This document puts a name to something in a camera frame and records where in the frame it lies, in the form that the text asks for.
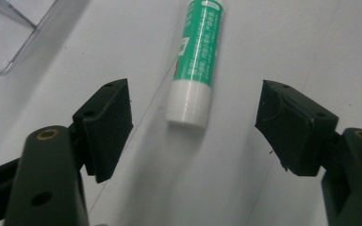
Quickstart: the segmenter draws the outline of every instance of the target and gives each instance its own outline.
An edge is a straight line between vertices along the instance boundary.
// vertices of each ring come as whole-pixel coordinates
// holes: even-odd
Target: green label
[[[211,86],[221,19],[222,5],[215,0],[194,0],[189,4],[174,80],[194,80]]]

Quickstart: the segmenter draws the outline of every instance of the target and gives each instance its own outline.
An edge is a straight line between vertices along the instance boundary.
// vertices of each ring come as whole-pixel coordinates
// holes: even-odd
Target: white table surface
[[[0,76],[0,165],[128,78],[135,127],[115,173],[97,185],[83,170],[91,225],[327,225],[323,171],[285,172],[255,115],[268,79],[338,115],[338,132],[362,128],[362,1],[228,0],[204,133],[164,121],[187,2],[62,3]]]

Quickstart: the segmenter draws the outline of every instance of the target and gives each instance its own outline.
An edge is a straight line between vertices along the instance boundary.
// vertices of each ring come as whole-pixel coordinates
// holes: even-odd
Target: glue stick
[[[206,128],[222,21],[222,0],[189,1],[166,120]]]

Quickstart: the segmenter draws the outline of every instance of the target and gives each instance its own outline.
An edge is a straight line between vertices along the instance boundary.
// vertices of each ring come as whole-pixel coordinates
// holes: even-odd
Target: green and white tube
[[[222,22],[222,0],[191,0],[167,105],[171,124],[205,129]]]

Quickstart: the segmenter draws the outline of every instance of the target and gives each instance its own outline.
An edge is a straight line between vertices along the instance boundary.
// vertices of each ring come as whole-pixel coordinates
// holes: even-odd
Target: clear plastic container
[[[7,73],[35,38],[59,0],[0,0],[0,74]]]

